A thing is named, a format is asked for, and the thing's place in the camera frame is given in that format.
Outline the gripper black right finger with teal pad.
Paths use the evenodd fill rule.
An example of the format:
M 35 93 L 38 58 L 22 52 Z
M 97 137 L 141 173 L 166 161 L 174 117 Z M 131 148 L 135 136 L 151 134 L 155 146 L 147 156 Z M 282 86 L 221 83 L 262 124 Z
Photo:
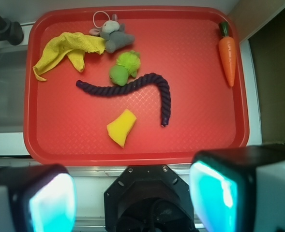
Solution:
M 209 232 L 285 232 L 285 144 L 199 151 L 189 186 Z

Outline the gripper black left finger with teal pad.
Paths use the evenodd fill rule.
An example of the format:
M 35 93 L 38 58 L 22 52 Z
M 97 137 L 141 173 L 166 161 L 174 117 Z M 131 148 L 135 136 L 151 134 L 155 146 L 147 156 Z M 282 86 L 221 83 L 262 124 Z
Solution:
M 0 167 L 0 232 L 70 232 L 75 181 L 61 165 Z

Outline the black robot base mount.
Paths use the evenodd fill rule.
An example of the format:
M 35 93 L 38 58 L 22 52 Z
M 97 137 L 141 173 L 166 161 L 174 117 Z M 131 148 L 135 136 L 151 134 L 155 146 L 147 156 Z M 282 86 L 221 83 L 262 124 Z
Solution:
M 189 185 L 166 165 L 129 166 L 104 192 L 108 232 L 196 232 Z

